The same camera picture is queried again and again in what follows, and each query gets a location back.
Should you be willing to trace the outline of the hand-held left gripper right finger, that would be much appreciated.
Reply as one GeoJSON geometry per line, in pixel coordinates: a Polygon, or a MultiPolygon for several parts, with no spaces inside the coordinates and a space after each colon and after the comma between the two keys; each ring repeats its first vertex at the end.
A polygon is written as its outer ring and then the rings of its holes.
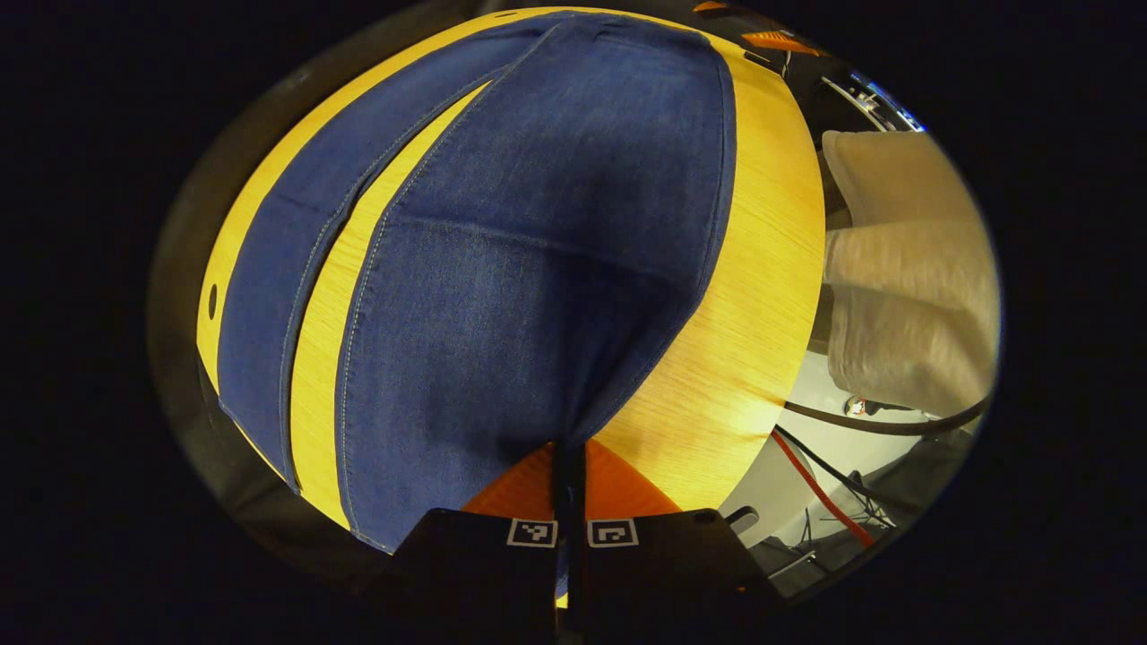
{"type": "Polygon", "coordinates": [[[720,512],[679,510],[595,441],[574,463],[574,515],[582,644],[746,644],[785,607],[720,512]]]}

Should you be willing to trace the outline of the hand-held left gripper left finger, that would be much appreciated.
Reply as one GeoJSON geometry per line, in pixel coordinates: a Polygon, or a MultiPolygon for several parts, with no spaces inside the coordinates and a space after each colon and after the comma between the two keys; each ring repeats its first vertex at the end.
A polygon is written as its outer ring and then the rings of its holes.
{"type": "Polygon", "coordinates": [[[461,510],[429,510],[385,573],[387,616],[415,644],[557,640],[560,526],[552,444],[461,510]]]}

